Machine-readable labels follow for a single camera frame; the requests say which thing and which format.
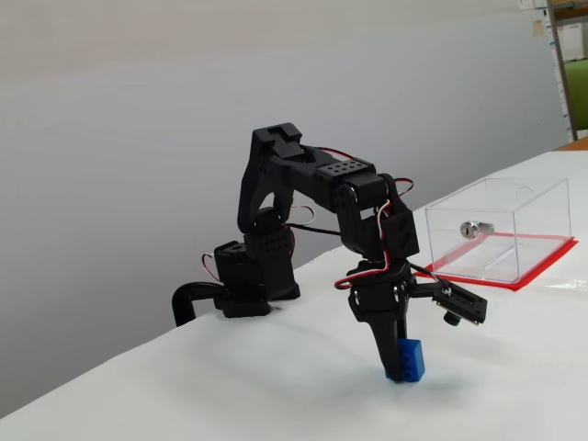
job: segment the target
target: red base plate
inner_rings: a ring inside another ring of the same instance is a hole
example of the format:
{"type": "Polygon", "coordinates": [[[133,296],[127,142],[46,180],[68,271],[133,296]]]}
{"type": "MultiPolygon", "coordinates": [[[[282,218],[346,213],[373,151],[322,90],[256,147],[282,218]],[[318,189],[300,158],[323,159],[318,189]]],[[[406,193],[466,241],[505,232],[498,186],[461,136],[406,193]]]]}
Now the red base plate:
{"type": "MultiPolygon", "coordinates": [[[[512,234],[499,233],[499,232],[496,233],[495,235],[501,235],[501,236],[510,235],[510,236],[512,236],[512,234]]],[[[545,239],[548,236],[538,236],[538,237],[545,239]]],[[[545,271],[550,266],[555,264],[558,260],[560,260],[560,258],[562,256],[564,256],[566,253],[568,253],[570,251],[570,249],[576,245],[576,243],[578,243],[578,241],[574,240],[573,237],[570,238],[569,241],[567,241],[565,244],[563,244],[558,250],[551,253],[544,260],[539,262],[533,269],[531,269],[528,273],[526,273],[523,278],[521,278],[520,280],[518,280],[515,283],[490,282],[487,280],[479,280],[479,279],[472,279],[472,278],[465,278],[465,277],[452,277],[452,276],[443,276],[443,278],[446,280],[450,280],[452,282],[471,283],[473,285],[485,285],[487,287],[507,288],[512,291],[517,291],[520,288],[528,285],[537,276],[539,276],[543,271],[545,271]]],[[[441,259],[437,260],[435,262],[435,266],[440,267],[440,266],[444,265],[447,261],[452,262],[479,244],[480,244],[479,240],[471,241],[470,243],[467,243],[464,246],[455,250],[454,252],[450,253],[448,256],[442,257],[441,259]]],[[[433,264],[427,266],[426,269],[427,269],[427,271],[433,271],[433,264]]],[[[418,277],[431,277],[431,276],[429,276],[427,274],[423,274],[423,273],[414,273],[414,274],[418,277]]]]}

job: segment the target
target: black cable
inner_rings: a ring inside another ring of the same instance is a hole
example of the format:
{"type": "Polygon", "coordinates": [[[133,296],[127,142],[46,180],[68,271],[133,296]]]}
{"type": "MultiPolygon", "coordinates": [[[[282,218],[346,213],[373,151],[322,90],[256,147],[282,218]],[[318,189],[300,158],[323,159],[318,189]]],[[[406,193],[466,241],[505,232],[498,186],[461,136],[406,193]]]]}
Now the black cable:
{"type": "Polygon", "coordinates": [[[333,230],[323,230],[322,228],[312,228],[307,225],[298,225],[298,223],[286,223],[287,227],[298,228],[299,230],[306,230],[307,232],[319,232],[321,234],[331,234],[332,236],[340,236],[340,232],[334,232],[333,230]]]}
{"type": "Polygon", "coordinates": [[[447,284],[446,280],[433,274],[431,271],[429,271],[426,268],[423,268],[422,266],[411,264],[410,262],[409,262],[409,264],[410,264],[411,268],[414,269],[415,271],[418,271],[419,273],[423,273],[423,274],[427,274],[428,276],[431,276],[433,278],[433,280],[435,280],[435,281],[439,282],[441,285],[443,285],[444,289],[449,289],[449,285],[447,284]]]}

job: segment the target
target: shelf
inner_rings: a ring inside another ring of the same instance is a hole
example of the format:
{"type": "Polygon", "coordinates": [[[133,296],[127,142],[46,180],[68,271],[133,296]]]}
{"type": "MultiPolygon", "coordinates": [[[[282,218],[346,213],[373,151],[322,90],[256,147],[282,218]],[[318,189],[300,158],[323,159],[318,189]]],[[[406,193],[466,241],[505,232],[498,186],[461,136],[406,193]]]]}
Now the shelf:
{"type": "Polygon", "coordinates": [[[553,16],[558,26],[573,25],[588,21],[588,2],[552,0],[553,16]]]}

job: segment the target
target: white wall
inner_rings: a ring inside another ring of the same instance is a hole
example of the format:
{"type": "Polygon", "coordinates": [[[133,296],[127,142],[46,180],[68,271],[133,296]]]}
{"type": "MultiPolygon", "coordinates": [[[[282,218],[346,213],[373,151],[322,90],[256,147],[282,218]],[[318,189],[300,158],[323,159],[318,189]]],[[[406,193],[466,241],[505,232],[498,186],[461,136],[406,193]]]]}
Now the white wall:
{"type": "MultiPolygon", "coordinates": [[[[563,144],[512,3],[0,0],[0,415],[173,327],[239,238],[252,129],[409,176],[413,208],[563,144]]],[[[338,245],[298,237],[296,265],[338,245]]]]}

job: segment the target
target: green object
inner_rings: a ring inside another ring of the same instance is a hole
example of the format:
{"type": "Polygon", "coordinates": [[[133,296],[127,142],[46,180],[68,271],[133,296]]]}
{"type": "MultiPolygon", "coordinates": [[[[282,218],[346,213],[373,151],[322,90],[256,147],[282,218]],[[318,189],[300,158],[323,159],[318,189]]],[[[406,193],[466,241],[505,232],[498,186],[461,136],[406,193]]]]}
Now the green object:
{"type": "Polygon", "coordinates": [[[588,130],[588,60],[568,62],[566,77],[576,130],[588,130]]]}

